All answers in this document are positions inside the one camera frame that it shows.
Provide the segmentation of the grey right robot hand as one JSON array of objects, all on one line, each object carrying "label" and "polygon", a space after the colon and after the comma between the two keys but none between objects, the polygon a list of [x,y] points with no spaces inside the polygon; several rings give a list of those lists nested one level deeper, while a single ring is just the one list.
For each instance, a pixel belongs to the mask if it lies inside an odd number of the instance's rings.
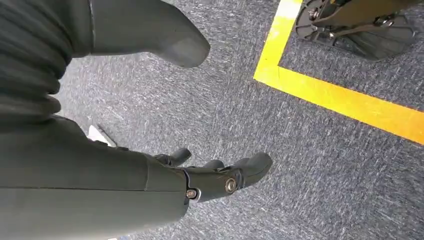
[{"label": "grey right robot hand", "polygon": [[193,68],[209,51],[198,28],[161,0],[1,1],[1,239],[119,237],[259,182],[273,163],[263,152],[230,166],[183,167],[186,148],[152,156],[112,147],[58,115],[54,94],[74,58],[149,52]]}]

